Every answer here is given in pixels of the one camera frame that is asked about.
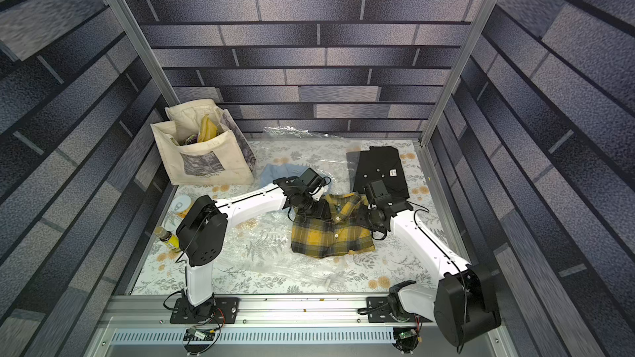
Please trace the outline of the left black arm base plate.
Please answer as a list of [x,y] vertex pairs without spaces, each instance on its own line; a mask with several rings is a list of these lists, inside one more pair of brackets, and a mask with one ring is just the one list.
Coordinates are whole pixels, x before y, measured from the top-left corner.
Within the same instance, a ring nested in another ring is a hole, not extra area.
[[240,302],[238,297],[211,298],[195,307],[187,297],[181,297],[173,307],[170,324],[199,324],[211,317],[220,324],[234,324]]

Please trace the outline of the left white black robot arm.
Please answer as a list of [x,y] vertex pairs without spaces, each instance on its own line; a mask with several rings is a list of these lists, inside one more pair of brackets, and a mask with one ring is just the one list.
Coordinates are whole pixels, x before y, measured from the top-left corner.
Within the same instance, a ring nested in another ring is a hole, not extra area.
[[233,226],[266,213],[292,208],[299,214],[327,213],[330,178],[307,169],[300,175],[278,178],[263,188],[223,200],[198,198],[176,236],[187,260],[185,288],[177,299],[171,323],[200,323],[214,317],[213,261],[223,249],[226,233]]

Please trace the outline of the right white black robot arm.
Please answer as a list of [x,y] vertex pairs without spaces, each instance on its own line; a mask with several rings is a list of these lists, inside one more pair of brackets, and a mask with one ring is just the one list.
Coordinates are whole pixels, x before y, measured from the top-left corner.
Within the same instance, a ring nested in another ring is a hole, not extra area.
[[418,223],[423,208],[389,193],[383,181],[364,187],[368,206],[360,210],[366,227],[405,243],[430,275],[430,285],[414,280],[390,288],[390,313],[397,320],[413,315],[435,323],[458,350],[466,342],[498,328],[501,323],[492,274],[449,249]]

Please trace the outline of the clear plastic vacuum bag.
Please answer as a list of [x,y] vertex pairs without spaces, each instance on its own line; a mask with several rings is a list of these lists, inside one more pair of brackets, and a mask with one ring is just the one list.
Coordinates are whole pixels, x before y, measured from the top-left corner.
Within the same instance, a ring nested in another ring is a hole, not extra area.
[[327,218],[297,209],[266,213],[228,232],[213,282],[224,294],[379,292],[405,280],[431,284],[422,262],[398,236],[362,226],[366,197],[353,189],[362,152],[373,140],[274,139],[251,143],[255,187],[316,170],[327,181]]

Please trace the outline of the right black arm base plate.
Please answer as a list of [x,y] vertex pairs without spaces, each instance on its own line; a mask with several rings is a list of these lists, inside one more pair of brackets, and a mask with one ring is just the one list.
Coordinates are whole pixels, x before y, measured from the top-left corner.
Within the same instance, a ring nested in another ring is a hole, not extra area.
[[433,324],[432,320],[412,313],[395,314],[387,297],[367,297],[365,307],[357,309],[359,316],[368,317],[370,323],[423,323]]

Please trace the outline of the light blue shirt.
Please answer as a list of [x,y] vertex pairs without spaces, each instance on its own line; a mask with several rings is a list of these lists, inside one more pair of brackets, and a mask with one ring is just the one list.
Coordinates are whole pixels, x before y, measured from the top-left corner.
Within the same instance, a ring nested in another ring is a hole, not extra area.
[[283,164],[268,164],[261,173],[260,187],[264,188],[274,180],[280,178],[299,177],[308,169],[307,166]]

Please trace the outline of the yellow black plaid shirt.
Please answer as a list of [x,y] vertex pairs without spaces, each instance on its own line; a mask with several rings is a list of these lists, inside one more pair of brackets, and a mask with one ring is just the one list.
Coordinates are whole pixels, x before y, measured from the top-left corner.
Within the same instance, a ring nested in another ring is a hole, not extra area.
[[357,225],[356,216],[368,200],[358,193],[327,194],[331,219],[294,221],[290,248],[294,253],[323,259],[375,250],[372,232]]

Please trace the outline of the black tray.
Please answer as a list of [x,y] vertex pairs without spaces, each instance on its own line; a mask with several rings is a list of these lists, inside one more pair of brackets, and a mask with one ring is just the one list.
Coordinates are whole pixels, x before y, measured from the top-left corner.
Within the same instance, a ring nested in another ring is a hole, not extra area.
[[360,152],[352,191],[364,193],[364,187],[383,181],[387,191],[400,198],[409,198],[408,185],[399,151],[393,146],[371,146]]

